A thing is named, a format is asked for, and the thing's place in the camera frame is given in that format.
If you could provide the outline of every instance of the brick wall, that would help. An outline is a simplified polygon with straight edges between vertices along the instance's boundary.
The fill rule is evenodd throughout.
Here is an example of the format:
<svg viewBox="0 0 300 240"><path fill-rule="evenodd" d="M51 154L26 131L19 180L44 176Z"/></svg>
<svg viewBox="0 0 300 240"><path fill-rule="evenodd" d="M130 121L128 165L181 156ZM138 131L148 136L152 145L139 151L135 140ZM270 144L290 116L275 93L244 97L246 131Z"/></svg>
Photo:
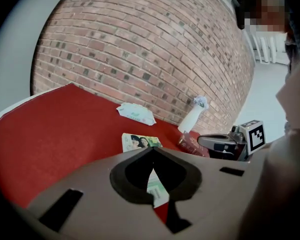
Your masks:
<svg viewBox="0 0 300 240"><path fill-rule="evenodd" d="M62 0L33 59L34 94L74 82L178 124L196 95L210 108L195 131L227 132L251 86L253 62L219 0Z"/></svg>

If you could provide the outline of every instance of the floor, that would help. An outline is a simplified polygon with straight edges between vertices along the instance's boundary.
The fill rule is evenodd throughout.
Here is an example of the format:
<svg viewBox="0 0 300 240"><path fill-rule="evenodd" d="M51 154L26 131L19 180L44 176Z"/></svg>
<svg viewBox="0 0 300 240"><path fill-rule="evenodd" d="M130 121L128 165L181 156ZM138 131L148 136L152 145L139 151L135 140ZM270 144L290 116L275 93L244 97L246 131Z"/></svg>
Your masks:
<svg viewBox="0 0 300 240"><path fill-rule="evenodd" d="M287 65L257 62L250 92L235 122L244 124L251 120L263 121L267 143L284 134L286 114L276 94L284 85L286 74Z"/></svg>

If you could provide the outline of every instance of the red cloth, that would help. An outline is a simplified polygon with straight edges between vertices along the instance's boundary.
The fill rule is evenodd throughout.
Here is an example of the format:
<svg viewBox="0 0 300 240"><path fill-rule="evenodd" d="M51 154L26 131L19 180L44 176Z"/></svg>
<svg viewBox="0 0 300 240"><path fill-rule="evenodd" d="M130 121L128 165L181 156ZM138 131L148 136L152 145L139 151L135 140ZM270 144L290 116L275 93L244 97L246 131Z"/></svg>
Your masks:
<svg viewBox="0 0 300 240"><path fill-rule="evenodd" d="M0 188L5 197L26 207L75 169L122 153L123 133L156 136L165 148L179 150L177 126L159 119L153 126L133 121L120 116L118 106L70 84L5 114L0 119Z"/></svg>

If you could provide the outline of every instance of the black slot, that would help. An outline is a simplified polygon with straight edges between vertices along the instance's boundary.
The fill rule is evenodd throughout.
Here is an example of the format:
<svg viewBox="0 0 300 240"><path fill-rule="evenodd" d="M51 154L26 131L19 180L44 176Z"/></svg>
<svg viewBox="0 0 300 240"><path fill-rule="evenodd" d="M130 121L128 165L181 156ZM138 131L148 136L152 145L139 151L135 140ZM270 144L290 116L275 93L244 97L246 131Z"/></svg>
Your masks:
<svg viewBox="0 0 300 240"><path fill-rule="evenodd" d="M81 191L68 189L40 217L39 221L51 230L58 232L82 196Z"/></svg>
<svg viewBox="0 0 300 240"><path fill-rule="evenodd" d="M226 173L226 174L232 174L232 175L236 175L236 176L242 176L244 175L245 171L244 170L239 170L239 169L233 169L233 168L229 168L229 167L222 167L220 169L220 172Z"/></svg>

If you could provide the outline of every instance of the black hair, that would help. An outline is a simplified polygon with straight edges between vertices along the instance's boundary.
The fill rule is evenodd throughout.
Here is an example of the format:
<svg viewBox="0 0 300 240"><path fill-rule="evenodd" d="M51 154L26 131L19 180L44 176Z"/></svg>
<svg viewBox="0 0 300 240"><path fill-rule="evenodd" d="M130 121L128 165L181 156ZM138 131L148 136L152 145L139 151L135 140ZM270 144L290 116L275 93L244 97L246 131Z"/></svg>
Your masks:
<svg viewBox="0 0 300 240"><path fill-rule="evenodd" d="M141 139L145 139L146 142L148 143L147 147L151 147L150 144L149 144L149 141L148 141L145 137L141 137L141 138L140 138L140 142L141 142Z"/></svg>
<svg viewBox="0 0 300 240"><path fill-rule="evenodd" d="M141 139L136 135L131 135L131 140L139 142L138 147L144 148L145 146L142 144Z"/></svg>

